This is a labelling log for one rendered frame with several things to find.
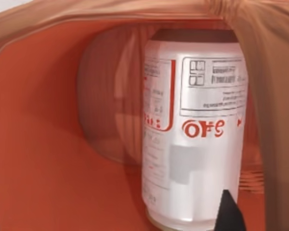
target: beverage can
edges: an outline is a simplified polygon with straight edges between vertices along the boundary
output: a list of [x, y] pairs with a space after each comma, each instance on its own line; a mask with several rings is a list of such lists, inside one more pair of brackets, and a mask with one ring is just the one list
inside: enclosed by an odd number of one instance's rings
[[154, 223], [213, 230], [237, 200], [248, 75], [231, 30], [162, 29], [144, 61], [142, 197]]

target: nutrition label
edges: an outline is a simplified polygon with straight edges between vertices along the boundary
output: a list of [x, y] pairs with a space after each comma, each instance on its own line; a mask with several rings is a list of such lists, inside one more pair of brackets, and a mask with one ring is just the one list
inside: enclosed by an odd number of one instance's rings
[[171, 123], [171, 61], [146, 58], [144, 66], [144, 122], [166, 130]]
[[248, 90], [244, 65], [243, 58], [184, 58], [180, 115], [220, 111], [227, 116], [244, 107]]

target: can lid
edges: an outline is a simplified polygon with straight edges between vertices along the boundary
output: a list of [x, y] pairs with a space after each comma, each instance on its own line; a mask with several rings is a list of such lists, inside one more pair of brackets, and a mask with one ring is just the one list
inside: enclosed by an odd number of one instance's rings
[[151, 40], [169, 42], [237, 43], [233, 30], [160, 29]]

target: can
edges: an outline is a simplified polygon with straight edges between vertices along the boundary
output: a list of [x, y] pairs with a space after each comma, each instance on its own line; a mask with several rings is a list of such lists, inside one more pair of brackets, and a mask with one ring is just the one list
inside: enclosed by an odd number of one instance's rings
[[142, 197], [163, 229], [214, 229], [237, 200], [248, 75], [231, 30], [162, 29], [144, 58]]

